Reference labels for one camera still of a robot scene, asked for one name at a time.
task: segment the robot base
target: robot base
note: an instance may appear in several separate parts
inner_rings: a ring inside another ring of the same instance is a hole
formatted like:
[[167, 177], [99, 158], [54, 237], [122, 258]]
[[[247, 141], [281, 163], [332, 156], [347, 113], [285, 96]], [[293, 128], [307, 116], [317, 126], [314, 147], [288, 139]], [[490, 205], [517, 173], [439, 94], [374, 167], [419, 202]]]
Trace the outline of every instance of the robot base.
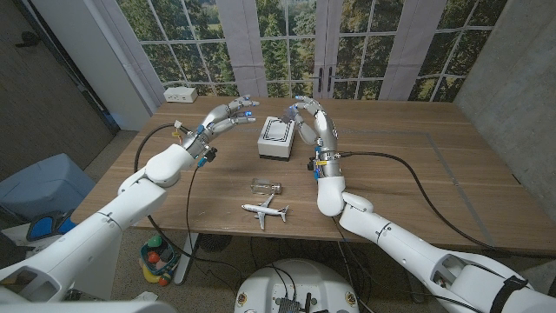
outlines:
[[288, 287], [288, 300], [283, 300], [286, 291], [276, 270], [262, 268], [243, 282], [235, 298], [235, 313], [282, 312], [285, 311], [285, 305], [289, 306], [288, 310], [304, 308], [308, 299], [313, 299], [309, 312], [359, 312], [354, 289], [330, 268], [305, 259], [285, 259], [274, 262], [274, 266], [286, 271], [294, 279], [297, 292], [294, 301], [291, 301], [294, 285], [289, 277], [278, 270]]

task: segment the wooden table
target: wooden table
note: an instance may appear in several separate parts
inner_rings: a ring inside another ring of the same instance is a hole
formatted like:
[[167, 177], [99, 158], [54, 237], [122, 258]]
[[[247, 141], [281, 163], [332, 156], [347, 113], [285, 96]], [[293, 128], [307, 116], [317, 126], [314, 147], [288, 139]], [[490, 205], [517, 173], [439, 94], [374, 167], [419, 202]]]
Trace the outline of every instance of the wooden table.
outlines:
[[[199, 97], [195, 103], [165, 103], [129, 144], [96, 187], [73, 214], [81, 222], [116, 196], [120, 183], [133, 172], [133, 160], [145, 135], [162, 123], [182, 121], [190, 129], [217, 104], [232, 97]], [[295, 135], [289, 162], [260, 159], [257, 139], [265, 117], [281, 116], [294, 99], [260, 98], [253, 108], [256, 123], [235, 127], [216, 138], [216, 159], [198, 170], [189, 206], [192, 232], [341, 239], [334, 222], [316, 207], [317, 185], [307, 171], [314, 147]], [[396, 155], [411, 164], [438, 210], [453, 224], [475, 238], [510, 250], [556, 253], [556, 227], [512, 176], [477, 130], [451, 103], [322, 100], [338, 130], [342, 151], [378, 151]], [[313, 118], [305, 115], [312, 125]], [[176, 139], [171, 129], [155, 134], [145, 145], [142, 167], [153, 155]], [[393, 160], [376, 156], [341, 159], [346, 191], [369, 199], [376, 213], [440, 247], [477, 248], [449, 229], [428, 207], [407, 169]], [[169, 189], [164, 205], [153, 218], [165, 230], [185, 230], [185, 204], [192, 171], [183, 172]], [[270, 204], [289, 204], [287, 222], [269, 216], [265, 230], [245, 203], [261, 203], [254, 195], [254, 177], [282, 183], [283, 193]], [[145, 218], [140, 228], [150, 228]], [[363, 238], [343, 231], [354, 241]]]

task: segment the blue object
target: blue object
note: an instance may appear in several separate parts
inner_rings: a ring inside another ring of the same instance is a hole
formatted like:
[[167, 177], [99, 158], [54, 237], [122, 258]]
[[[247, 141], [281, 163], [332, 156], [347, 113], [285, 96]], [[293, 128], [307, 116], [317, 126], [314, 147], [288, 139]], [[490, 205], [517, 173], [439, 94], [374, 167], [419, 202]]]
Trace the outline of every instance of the blue object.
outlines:
[[0, 182], [0, 205], [28, 222], [73, 210], [95, 187], [66, 154], [51, 156]]
[[207, 162], [207, 158], [204, 157], [201, 160], [199, 160], [199, 163], [197, 164], [197, 166], [202, 167], [206, 162]]
[[76, 226], [77, 224], [71, 222], [69, 218], [66, 218], [65, 221], [63, 221], [62, 225], [60, 225], [60, 228], [58, 228], [58, 232], [60, 234], [65, 234]]
[[54, 219], [50, 216], [44, 217], [35, 224], [31, 225], [32, 229], [29, 233], [29, 238], [38, 239], [39, 237], [47, 236], [52, 233], [52, 228], [54, 226]]

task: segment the window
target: window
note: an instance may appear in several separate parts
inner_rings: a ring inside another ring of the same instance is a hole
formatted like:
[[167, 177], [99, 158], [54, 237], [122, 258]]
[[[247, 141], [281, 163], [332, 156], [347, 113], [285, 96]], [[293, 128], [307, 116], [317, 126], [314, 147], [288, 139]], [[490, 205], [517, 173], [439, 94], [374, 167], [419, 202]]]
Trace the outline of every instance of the window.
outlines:
[[269, 97], [313, 95], [316, 0], [256, 0]]
[[403, 0], [343, 2], [334, 98], [378, 98], [403, 4]]
[[409, 100], [452, 102], [504, 5], [506, 0], [448, 0]]
[[215, 0], [117, 0], [165, 88], [238, 96]]

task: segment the white box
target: white box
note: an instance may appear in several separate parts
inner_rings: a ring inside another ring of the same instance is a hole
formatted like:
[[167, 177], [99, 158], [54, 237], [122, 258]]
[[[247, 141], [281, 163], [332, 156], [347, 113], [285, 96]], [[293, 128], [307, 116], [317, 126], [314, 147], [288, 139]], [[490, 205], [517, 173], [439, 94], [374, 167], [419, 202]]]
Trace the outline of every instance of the white box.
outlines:
[[164, 91], [168, 102], [193, 103], [197, 99], [197, 90], [188, 87], [173, 87]]
[[261, 130], [259, 157], [289, 161], [289, 152], [294, 141], [294, 121], [283, 123], [278, 117], [267, 117]]

